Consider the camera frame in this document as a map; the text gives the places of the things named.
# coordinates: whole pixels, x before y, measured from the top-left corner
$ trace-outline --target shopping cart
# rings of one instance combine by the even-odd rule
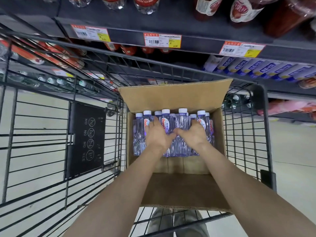
[[[7,28],[0,32],[9,47],[5,61],[0,63],[3,69],[0,233],[3,236],[63,235],[85,207],[125,170],[128,108],[117,92],[118,87],[226,78],[185,65],[16,33]],[[57,44],[68,54],[52,51],[39,42]],[[10,55],[13,46],[39,59],[47,55],[49,60],[45,59],[43,65],[23,58],[15,60]],[[80,56],[74,48],[87,54]],[[52,58],[66,67],[60,67]],[[69,58],[84,62],[84,68],[75,67]],[[70,77],[74,80],[73,89],[62,85],[56,88],[55,84],[38,79],[39,75],[64,81]],[[93,86],[94,93],[87,93],[78,84],[80,81]],[[275,189],[266,93],[261,86],[238,79],[232,82],[228,93],[250,95],[251,107],[242,104],[236,108],[223,107],[227,157]],[[263,109],[264,115],[258,116],[257,109]],[[105,141],[93,139],[97,135],[104,136]],[[90,146],[91,151],[73,148],[78,142]],[[94,144],[102,147],[101,153],[93,149]],[[203,210],[202,219],[148,234],[154,211],[155,207],[140,207],[130,236],[159,236],[231,215]]]

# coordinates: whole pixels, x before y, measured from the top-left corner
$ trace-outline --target gray pants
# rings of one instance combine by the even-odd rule
[[[203,219],[199,211],[174,209],[174,226],[183,225],[185,223],[194,222]],[[148,232],[152,233],[159,230],[172,228],[172,211],[168,208],[159,207],[153,213],[154,218],[150,221]],[[192,225],[176,231],[177,237],[210,237],[206,228],[206,224]],[[173,237],[173,233],[159,235],[161,237]]]

